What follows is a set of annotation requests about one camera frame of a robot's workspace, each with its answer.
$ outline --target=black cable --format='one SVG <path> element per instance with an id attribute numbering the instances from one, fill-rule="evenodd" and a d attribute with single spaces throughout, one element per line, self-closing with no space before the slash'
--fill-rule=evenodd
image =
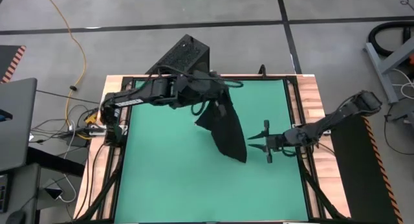
<path id="1" fill-rule="evenodd" d="M 84 100 L 84 99 L 81 99 L 81 98 L 73 98 L 73 97 L 69 97 L 69 96 L 66 96 L 66 95 L 59 95 L 59 94 L 51 93 L 51 92 L 48 92 L 48 91 L 41 91 L 41 90 L 38 90 L 38 89 L 36 91 L 40 92 L 40 93 L 45 93 L 45 94 L 48 94 L 48 95 L 54 95 L 54 96 L 59 96 L 59 97 L 63 97 L 63 98 L 70 98 L 70 99 L 77 100 L 77 101 L 88 102 L 88 103 L 91 103 L 91 104 L 100 104 L 98 102 Z"/>
<path id="2" fill-rule="evenodd" d="M 88 188 L 89 188 L 89 148 L 88 148 L 88 156 L 86 158 L 86 167 L 87 167 L 87 169 L 86 169 L 86 190 L 85 190 L 85 195 L 83 197 L 82 205 L 80 206 L 78 213 L 76 215 L 74 215 L 74 219 L 77 219 L 78 216 L 79 216 L 79 214 L 80 214 L 80 212 L 82 211 L 82 208 L 85 205 L 86 197 L 87 197 L 87 194 L 88 194 Z"/>
<path id="3" fill-rule="evenodd" d="M 376 35 L 386 29 L 391 28 L 404 28 L 404 27 L 414 27 L 414 21 L 392 21 L 389 23 L 383 23 L 376 26 L 372 29 L 368 35 L 368 42 L 371 43 L 375 51 L 381 56 L 389 56 L 393 51 L 382 48 L 376 41 Z"/>
<path id="4" fill-rule="evenodd" d="M 32 128 L 32 130 L 33 129 L 38 129 L 38 130 L 41 130 L 41 131 L 47 131 L 47 130 L 39 129 L 39 127 L 46 124 L 46 123 L 48 123 L 48 122 L 50 122 L 50 121 L 62 121 L 62 120 L 66 120 L 66 119 L 64 119 L 64 118 L 55 118 L 55 119 L 45 120 L 42 123 L 38 124 L 37 126 L 34 126 Z"/>
<path id="5" fill-rule="evenodd" d="M 240 82 L 240 81 L 237 81 L 237 80 L 233 80 L 233 79 L 223 78 L 223 77 L 217 77 L 217 78 L 196 78 L 192 74 L 185 73 L 184 71 L 181 71 L 181 70 L 176 69 L 176 68 L 174 68 L 172 66 L 169 66 L 169 65 L 158 65 L 156 67 L 156 69 L 158 69 L 158 70 L 159 69 L 163 69 L 163 68 L 164 69 L 169 69 L 169 70 L 175 71 L 175 72 L 177 72 L 179 74 L 182 74 L 182 75 L 184 75 L 184 76 L 186 76 L 188 78 L 192 78 L 192 79 L 198 80 L 198 81 L 200 81 L 200 80 L 211 80 L 211 81 L 215 81 L 215 82 L 217 82 L 217 81 L 232 82 L 232 83 L 235 83 L 237 85 L 229 85 L 229 84 L 226 84 L 226 85 L 228 87 L 233 87 L 233 88 L 241 88 L 241 87 L 244 86 L 243 82 Z"/>
<path id="6" fill-rule="evenodd" d="M 71 221 L 73 221 L 73 217 L 71 216 L 71 213 L 69 212 L 69 209 L 67 208 L 69 205 L 65 205 L 66 213 L 70 217 Z"/>
<path id="7" fill-rule="evenodd" d="M 83 147 L 83 146 L 72 146 L 72 147 L 76 147 L 76 149 L 69 150 L 69 151 L 65 151 L 65 152 L 60 153 L 60 154 L 55 155 L 55 156 L 62 156 L 64 154 L 66 154 L 66 153 L 70 153 L 70 152 L 73 152 L 73 151 L 76 151 L 76 150 L 79 150 L 79 149 L 87 149 L 86 147 Z"/>
<path id="8" fill-rule="evenodd" d="M 320 142 L 316 143 L 316 145 L 324 147 L 326 150 L 329 150 L 335 156 L 335 152 L 331 148 L 329 148 L 328 146 L 326 146 L 326 145 L 324 145 Z"/>
<path id="9" fill-rule="evenodd" d="M 295 157 L 296 156 L 296 152 L 293 152 L 291 150 L 285 150 L 284 148 L 282 148 L 282 154 L 286 157 Z"/>
<path id="10" fill-rule="evenodd" d="M 202 113 L 202 111 L 204 111 L 204 107 L 206 106 L 206 101 L 203 99 L 200 110 L 198 110 L 198 112 L 194 112 L 194 106 L 195 105 L 191 105 L 191 113 L 195 116 L 198 116 Z"/>
<path id="11" fill-rule="evenodd" d="M 69 110 L 69 112 L 68 112 L 68 114 L 67 114 L 67 116 L 68 116 L 68 117 L 71 115 L 72 111 L 73 111 L 76 107 L 84 107 L 85 109 L 87 109 L 87 108 L 86 108 L 84 105 L 82 105 L 82 104 L 75 105 L 75 106 L 71 107 L 71 109 Z M 47 123 L 48 121 L 51 121 L 51 120 L 57 120 L 57 119 L 50 119 L 50 120 L 46 120 L 46 121 L 42 122 L 41 124 L 38 124 L 37 126 L 33 127 L 33 128 L 31 129 L 31 131 L 35 131 L 35 132 L 39 132 L 39 133 L 44 133 L 44 134 L 52 134 L 52 135 L 51 135 L 51 136 L 49 136 L 47 139 L 39 139 L 39 140 L 35 140 L 35 141 L 29 142 L 29 143 L 38 143 L 38 144 L 41 144 L 41 143 L 44 143 L 44 142 L 46 142 L 46 141 L 48 141 L 48 140 L 50 140 L 50 139 L 59 138 L 59 137 L 55 137 L 56 135 L 62 135 L 62 134 L 64 134 L 64 133 L 72 133 L 71 131 L 62 131 L 62 129 L 63 129 L 63 128 L 67 125 L 67 123 L 66 123 L 66 120 L 67 120 L 67 119 L 60 119 L 60 120 L 65 120 L 65 123 L 63 123 L 62 127 L 61 127 L 59 130 L 54 131 L 53 133 L 47 133 L 46 131 L 39 131 L 39 130 L 36 130 L 36 128 L 38 128 L 38 127 L 42 126 L 43 124 L 45 124 L 45 123 Z"/>
<path id="12" fill-rule="evenodd" d="M 388 123 L 388 117 L 390 116 L 390 112 L 391 112 L 391 110 L 392 110 L 393 107 L 394 107 L 394 104 L 391 104 L 390 107 L 389 107 L 389 109 L 388 109 L 387 115 L 384 116 L 385 117 L 385 120 L 384 120 L 384 138 L 386 140 L 387 146 L 390 147 L 393 151 L 395 151 L 397 153 L 400 153 L 402 155 L 414 155 L 414 153 L 404 153 L 404 152 L 401 152 L 401 151 L 395 149 L 394 147 L 392 147 L 389 144 L 389 142 L 388 142 L 388 139 L 387 139 L 387 123 Z"/>
<path id="13" fill-rule="evenodd" d="M 94 213 L 96 212 L 96 210 L 100 206 L 101 202 L 105 199 L 108 191 L 111 189 L 114 182 L 117 179 L 119 179 L 119 177 L 120 177 L 119 172 L 120 172 L 121 165 L 122 165 L 122 159 L 121 159 L 121 156 L 120 156 L 120 158 L 118 159 L 118 162 L 115 166 L 115 169 L 112 172 L 112 175 L 110 176 L 108 181 L 102 186 L 102 189 L 101 189 L 100 193 L 96 196 L 96 198 L 93 201 L 92 205 L 88 208 L 88 210 L 86 210 L 86 212 L 81 217 L 76 219 L 76 221 L 90 220 L 93 217 Z"/>
<path id="14" fill-rule="evenodd" d="M 409 3 L 409 0 L 400 1 L 400 4 L 408 5 L 414 11 L 414 7 Z"/>
<path id="15" fill-rule="evenodd" d="M 92 200 L 92 190 L 93 190 L 93 180 L 94 180 L 93 177 L 94 177 L 94 172 L 95 172 L 96 159 L 98 158 L 99 153 L 101 149 L 103 148 L 103 146 L 105 146 L 104 143 L 99 147 L 98 151 L 96 152 L 95 158 L 93 159 L 93 163 L 92 163 L 91 191 L 89 192 L 89 202 L 88 202 L 89 206 L 91 205 L 91 200 Z"/>

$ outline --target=white cable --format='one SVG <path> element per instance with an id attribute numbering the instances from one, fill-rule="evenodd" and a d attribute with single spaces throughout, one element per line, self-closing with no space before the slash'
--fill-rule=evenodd
<path id="1" fill-rule="evenodd" d="M 411 97 L 411 96 L 409 96 L 409 95 L 407 95 L 406 93 L 404 93 L 404 87 L 406 87 L 407 85 L 411 85 L 411 88 L 413 88 L 414 89 L 414 83 L 408 78 L 408 76 L 404 73 L 404 72 L 402 72 L 401 70 L 399 70 L 399 69 L 393 69 L 393 71 L 396 71 L 396 72 L 399 72 L 400 74 L 402 74 L 406 79 L 407 79 L 407 81 L 408 81 L 408 83 L 406 83 L 406 84 L 393 84 L 393 86 L 401 86 L 401 88 L 400 88 L 400 92 L 401 92 L 401 94 L 404 96 L 404 97 L 406 97 L 406 98 L 409 98 L 409 99 L 412 99 L 412 100 L 414 100 L 414 97 Z"/>
<path id="2" fill-rule="evenodd" d="M 68 147 L 67 147 L 67 150 L 66 150 L 66 153 L 65 153 L 65 156 L 63 156 L 63 159 L 66 159 L 66 156 L 67 156 L 67 153 L 69 152 L 69 150 L 71 149 L 71 146 L 72 146 L 72 142 L 73 142 L 73 139 L 75 138 L 75 134 L 76 134 L 76 129 L 75 129 L 75 122 L 73 122 L 73 120 L 71 120 L 71 123 L 72 123 L 72 130 L 73 130 L 73 135 L 72 135 L 72 139 L 71 139 L 71 141 L 69 142 L 69 145 L 68 145 Z M 78 194 L 76 193 L 76 189 L 75 189 L 75 187 L 73 187 L 73 185 L 72 185 L 72 183 L 71 183 L 71 181 L 68 179 L 68 177 L 66 176 L 66 174 L 63 174 L 64 176 L 65 176 L 65 178 L 66 178 L 66 180 L 67 180 L 67 182 L 69 183 L 69 185 L 71 186 L 71 188 L 72 188 L 72 190 L 73 190 L 73 194 L 74 194 L 74 196 L 73 196 L 73 198 L 71 199 L 71 200 L 69 200 L 69 201 L 67 201 L 67 200 L 65 200 L 64 198 L 62 198 L 62 196 L 59 196 L 59 199 L 61 199 L 64 203 L 71 203 L 72 201 L 74 201 L 75 199 L 76 199 L 76 197 L 78 196 Z"/>

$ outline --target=black box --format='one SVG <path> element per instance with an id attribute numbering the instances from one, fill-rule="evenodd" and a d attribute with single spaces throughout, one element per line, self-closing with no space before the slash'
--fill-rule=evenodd
<path id="1" fill-rule="evenodd" d="M 205 63 L 210 68 L 210 48 L 192 36 L 185 35 L 174 45 L 156 64 L 154 64 L 147 74 L 157 74 L 157 67 L 167 65 L 185 73 L 192 73 L 196 65 Z M 177 72 L 161 69 L 161 74 L 177 74 Z"/>

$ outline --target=yellow cable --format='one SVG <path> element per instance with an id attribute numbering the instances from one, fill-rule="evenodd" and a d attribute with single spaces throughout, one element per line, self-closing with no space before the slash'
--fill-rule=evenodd
<path id="1" fill-rule="evenodd" d="M 83 71 L 82 71 L 82 74 L 80 75 L 80 77 L 78 78 L 78 80 L 74 84 L 74 86 L 76 87 L 78 85 L 78 83 L 81 81 L 81 79 L 83 78 L 83 76 L 85 75 L 85 72 L 86 72 L 86 55 L 85 55 L 85 52 L 83 51 L 82 46 L 78 42 L 78 40 L 76 40 L 75 37 L 72 35 L 71 28 L 70 28 L 69 24 L 67 23 L 65 17 L 63 17 L 63 14 L 60 12 L 58 6 L 56 6 L 56 4 L 52 0 L 49 0 L 49 1 L 52 3 L 52 5 L 54 6 L 54 8 L 58 11 L 60 17 L 62 17 L 62 19 L 64 20 L 69 35 L 71 36 L 72 40 L 78 45 L 80 51 L 82 52 L 82 56 L 83 56 Z M 73 90 L 69 91 L 68 97 L 71 97 L 72 96 L 72 92 L 73 92 Z M 69 100 L 70 100 L 70 98 L 66 99 L 66 107 L 65 107 L 65 116 L 66 116 L 66 124 L 67 125 L 69 125 L 69 121 L 68 121 Z M 80 137 L 80 138 L 82 138 L 82 139 L 85 139 L 85 140 L 91 140 L 92 139 L 91 137 L 84 137 L 84 136 L 82 136 L 80 134 L 77 134 L 77 136 Z"/>

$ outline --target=black table leg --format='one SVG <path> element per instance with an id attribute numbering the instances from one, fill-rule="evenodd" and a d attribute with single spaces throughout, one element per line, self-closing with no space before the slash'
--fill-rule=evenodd
<path id="1" fill-rule="evenodd" d="M 62 159 L 61 157 L 51 155 L 32 147 L 28 147 L 27 149 L 26 163 L 37 163 L 43 168 L 48 168 L 78 177 L 83 176 L 83 170 L 85 168 L 84 165 L 80 163 L 70 161 L 68 159 Z"/>

